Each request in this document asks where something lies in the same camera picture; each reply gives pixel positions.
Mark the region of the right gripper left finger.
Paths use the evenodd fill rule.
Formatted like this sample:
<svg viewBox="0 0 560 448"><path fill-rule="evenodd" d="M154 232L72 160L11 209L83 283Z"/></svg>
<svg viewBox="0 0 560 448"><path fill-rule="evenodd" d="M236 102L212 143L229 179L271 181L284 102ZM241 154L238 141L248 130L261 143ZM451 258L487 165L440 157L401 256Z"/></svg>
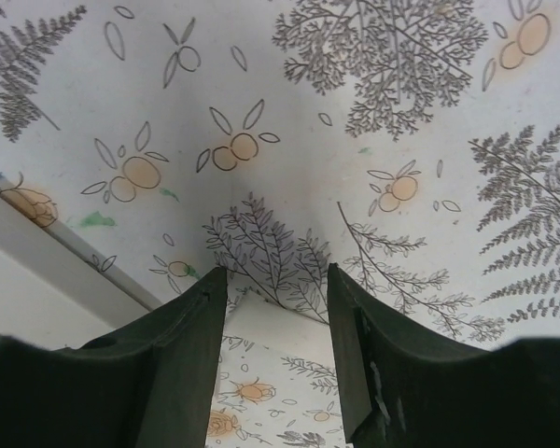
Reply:
<svg viewBox="0 0 560 448"><path fill-rule="evenodd" d="M0 335L0 447L202 447L227 306L215 268L78 349Z"/></svg>

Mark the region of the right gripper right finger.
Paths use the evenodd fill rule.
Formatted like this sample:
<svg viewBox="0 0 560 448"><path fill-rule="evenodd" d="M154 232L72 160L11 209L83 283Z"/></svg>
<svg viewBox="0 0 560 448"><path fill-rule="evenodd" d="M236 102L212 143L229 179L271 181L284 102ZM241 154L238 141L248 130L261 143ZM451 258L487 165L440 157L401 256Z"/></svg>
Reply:
<svg viewBox="0 0 560 448"><path fill-rule="evenodd" d="M343 431L356 447L560 447L560 338L456 342L328 271Z"/></svg>

